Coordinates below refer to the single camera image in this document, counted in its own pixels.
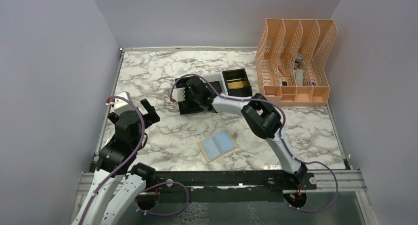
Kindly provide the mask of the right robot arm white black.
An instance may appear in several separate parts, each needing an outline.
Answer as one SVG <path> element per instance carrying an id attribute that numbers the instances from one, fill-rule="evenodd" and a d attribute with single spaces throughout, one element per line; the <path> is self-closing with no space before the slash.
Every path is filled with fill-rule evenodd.
<path id="1" fill-rule="evenodd" d="M 285 114 L 262 94 L 253 97 L 233 97 L 221 94 L 205 78 L 186 74 L 185 97 L 203 110 L 213 113 L 229 113 L 244 117 L 252 133 L 266 140 L 285 172 L 284 182 L 296 189 L 304 183 L 308 169 L 297 159 L 295 152 L 284 135 Z"/>

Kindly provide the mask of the black white card tray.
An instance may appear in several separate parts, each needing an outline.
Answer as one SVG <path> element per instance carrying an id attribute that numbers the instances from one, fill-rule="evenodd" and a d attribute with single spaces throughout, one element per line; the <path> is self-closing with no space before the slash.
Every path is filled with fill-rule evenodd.
<path id="1" fill-rule="evenodd" d="M 252 97 L 252 86 L 246 70 L 243 68 L 207 74 L 185 74 L 175 79 L 174 85 L 170 90 L 170 97 L 174 88 L 186 88 L 186 80 L 190 77 L 199 77 L 217 95 L 212 103 L 216 113 L 229 113 L 241 116 L 242 108 L 246 104 L 245 100 Z M 230 90 L 227 83 L 233 81 L 243 81 L 245 87 Z M 184 112 L 185 101 L 176 103 L 181 115 L 197 114 Z"/>

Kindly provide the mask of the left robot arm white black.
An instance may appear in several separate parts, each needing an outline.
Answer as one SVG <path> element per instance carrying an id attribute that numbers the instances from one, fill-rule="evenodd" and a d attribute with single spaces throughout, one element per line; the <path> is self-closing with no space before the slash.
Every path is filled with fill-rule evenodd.
<path id="1" fill-rule="evenodd" d="M 142 99 L 147 111 L 142 114 L 129 100 L 113 96 L 116 118 L 115 133 L 99 152 L 94 177 L 74 225 L 115 225 L 142 190 L 154 187 L 155 170 L 143 163 L 134 166 L 138 172 L 129 173 L 137 152 L 147 143 L 145 130 L 160 121 L 154 106 Z"/>

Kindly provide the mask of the orange plastic desk organizer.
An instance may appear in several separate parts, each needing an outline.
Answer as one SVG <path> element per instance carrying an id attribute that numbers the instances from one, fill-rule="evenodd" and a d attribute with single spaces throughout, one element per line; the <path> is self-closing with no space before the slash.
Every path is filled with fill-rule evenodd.
<path id="1" fill-rule="evenodd" d="M 334 20 L 266 19 L 255 64 L 261 94 L 280 106 L 325 106 Z"/>

